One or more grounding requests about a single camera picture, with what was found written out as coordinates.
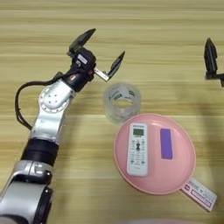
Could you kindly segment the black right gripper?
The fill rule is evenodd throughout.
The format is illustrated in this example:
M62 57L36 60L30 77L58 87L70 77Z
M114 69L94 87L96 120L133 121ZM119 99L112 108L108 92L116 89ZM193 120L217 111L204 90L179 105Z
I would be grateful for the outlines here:
M208 38L205 44L204 50L204 61L206 64L206 80L219 80L222 87L224 87L224 73L216 74L218 67L217 67L217 52L216 47L213 41Z

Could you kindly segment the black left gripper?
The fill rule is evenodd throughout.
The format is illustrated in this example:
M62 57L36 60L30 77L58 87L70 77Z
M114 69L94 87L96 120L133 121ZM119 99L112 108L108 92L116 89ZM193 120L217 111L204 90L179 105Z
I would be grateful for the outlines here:
M95 32L95 28L82 33L69 46L68 53L74 54L80 47L83 47L88 42L88 40L92 37L94 32ZM114 76L114 74L117 72L120 65L122 64L124 54L125 54L125 52L122 52L116 58L116 60L112 63L112 66L108 72L108 75L106 75L104 72L102 72L98 68L87 69L87 70L74 69L74 70L70 70L66 74L64 74L62 77L62 80L74 92L80 92L95 77L95 75L98 75L104 81L108 81L109 79L111 79Z

